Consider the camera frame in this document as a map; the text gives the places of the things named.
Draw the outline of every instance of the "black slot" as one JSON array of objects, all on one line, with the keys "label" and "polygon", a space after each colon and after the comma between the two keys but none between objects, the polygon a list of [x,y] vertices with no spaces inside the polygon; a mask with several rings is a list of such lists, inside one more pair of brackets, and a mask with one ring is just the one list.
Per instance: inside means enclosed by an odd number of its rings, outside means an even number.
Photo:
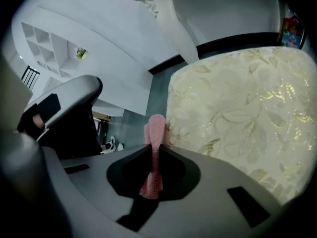
[{"label": "black slot", "polygon": [[269,213],[243,188],[227,190],[251,228],[269,218]]},{"label": "black slot", "polygon": [[72,174],[75,172],[83,171],[83,170],[88,169],[88,168],[89,168],[88,165],[81,164],[81,165],[74,166],[74,167],[64,168],[64,170],[67,174]]}]

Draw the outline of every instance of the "pink cloth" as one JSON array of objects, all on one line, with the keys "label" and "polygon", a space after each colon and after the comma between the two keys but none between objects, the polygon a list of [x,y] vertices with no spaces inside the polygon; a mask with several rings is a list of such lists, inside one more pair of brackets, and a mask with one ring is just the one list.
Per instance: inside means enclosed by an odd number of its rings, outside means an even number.
[{"label": "pink cloth", "polygon": [[164,136],[165,122],[162,115],[154,115],[144,126],[145,143],[152,145],[152,170],[140,190],[140,194],[147,199],[158,199],[159,192],[163,190],[159,173],[159,146]]}]

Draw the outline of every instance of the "white bookshelf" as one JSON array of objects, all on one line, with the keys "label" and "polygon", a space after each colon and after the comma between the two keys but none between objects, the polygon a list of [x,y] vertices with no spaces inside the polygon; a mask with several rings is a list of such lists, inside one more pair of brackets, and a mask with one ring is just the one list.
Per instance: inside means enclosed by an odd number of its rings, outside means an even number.
[{"label": "white bookshelf", "polygon": [[28,46],[41,67],[62,78],[72,78],[75,75],[81,61],[74,57],[77,47],[74,43],[23,22],[22,28]]}]

